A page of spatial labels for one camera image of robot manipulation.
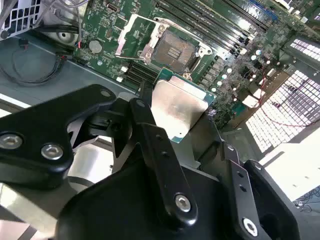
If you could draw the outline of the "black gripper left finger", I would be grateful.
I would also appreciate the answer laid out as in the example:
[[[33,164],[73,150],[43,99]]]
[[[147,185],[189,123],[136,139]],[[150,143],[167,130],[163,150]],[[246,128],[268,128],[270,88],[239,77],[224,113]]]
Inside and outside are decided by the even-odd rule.
[[[124,100],[92,84],[0,120],[0,179],[31,188],[58,187],[74,152],[97,136],[111,137],[119,160],[142,165],[142,183],[162,220],[190,227],[198,207],[166,131],[142,98]]]

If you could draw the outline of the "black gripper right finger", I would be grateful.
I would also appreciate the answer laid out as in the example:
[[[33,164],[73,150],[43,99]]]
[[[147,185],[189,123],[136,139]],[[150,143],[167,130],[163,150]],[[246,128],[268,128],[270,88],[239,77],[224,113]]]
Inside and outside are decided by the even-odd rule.
[[[241,163],[234,146],[221,137],[210,116],[206,118],[207,173],[223,187],[229,240],[299,240],[295,207],[267,171],[256,161]]]

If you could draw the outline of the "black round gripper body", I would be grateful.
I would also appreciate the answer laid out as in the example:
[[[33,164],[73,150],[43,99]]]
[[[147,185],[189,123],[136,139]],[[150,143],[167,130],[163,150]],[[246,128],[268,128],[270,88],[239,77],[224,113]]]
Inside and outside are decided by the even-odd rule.
[[[173,230],[161,222],[143,163],[134,163],[75,195],[62,210],[57,240],[236,240],[222,185],[183,166],[198,206],[194,226]]]

